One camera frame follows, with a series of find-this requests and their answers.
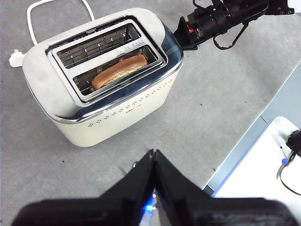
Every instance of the metal grill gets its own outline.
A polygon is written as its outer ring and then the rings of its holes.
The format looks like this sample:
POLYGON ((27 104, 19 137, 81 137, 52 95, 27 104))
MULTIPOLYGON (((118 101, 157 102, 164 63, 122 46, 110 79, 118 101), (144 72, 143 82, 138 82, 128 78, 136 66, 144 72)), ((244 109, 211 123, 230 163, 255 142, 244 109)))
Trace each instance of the metal grill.
POLYGON ((132 24, 127 24, 91 40, 64 49, 57 53, 63 65, 69 69, 103 53, 123 46, 140 37, 132 24))

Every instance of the bread slice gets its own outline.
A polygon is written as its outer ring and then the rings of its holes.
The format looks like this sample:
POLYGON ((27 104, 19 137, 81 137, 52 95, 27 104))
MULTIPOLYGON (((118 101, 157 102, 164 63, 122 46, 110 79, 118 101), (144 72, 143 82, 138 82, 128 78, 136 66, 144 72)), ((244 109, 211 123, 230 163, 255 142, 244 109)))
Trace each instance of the bread slice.
POLYGON ((144 55, 137 55, 120 61, 97 75, 91 82, 92 88, 93 90, 97 90, 103 86, 109 85, 118 79, 138 71, 146 65, 147 61, 144 55))

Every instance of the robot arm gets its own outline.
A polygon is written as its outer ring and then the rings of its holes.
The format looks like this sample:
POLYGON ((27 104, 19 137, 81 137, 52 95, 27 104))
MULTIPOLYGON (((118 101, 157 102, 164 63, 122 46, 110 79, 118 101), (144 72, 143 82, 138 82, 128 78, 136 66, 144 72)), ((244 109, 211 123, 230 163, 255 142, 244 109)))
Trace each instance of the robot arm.
MULTIPOLYGON (((198 45, 213 38, 214 44, 221 50, 234 46, 241 34, 249 25, 249 22, 258 19, 262 15, 290 15, 294 14, 294 8, 288 6, 287 0, 212 0, 212 5, 206 8, 199 6, 194 12, 180 18, 174 35, 183 50, 196 50, 198 45), (238 24, 244 27, 229 47, 220 47, 215 37, 225 34, 228 29, 238 24)), ((298 6, 298 0, 290 0, 290 6, 298 6)))

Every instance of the toaster body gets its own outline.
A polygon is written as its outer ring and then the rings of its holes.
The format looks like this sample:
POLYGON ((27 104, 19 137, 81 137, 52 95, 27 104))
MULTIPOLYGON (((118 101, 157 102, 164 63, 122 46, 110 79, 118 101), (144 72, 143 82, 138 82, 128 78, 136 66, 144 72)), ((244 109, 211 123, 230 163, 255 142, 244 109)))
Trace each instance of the toaster body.
POLYGON ((73 144, 87 147, 159 108, 182 62, 181 47, 159 18, 131 8, 37 44, 25 55, 23 72, 46 115, 73 144), (136 55, 147 66, 91 89, 95 76, 136 55))

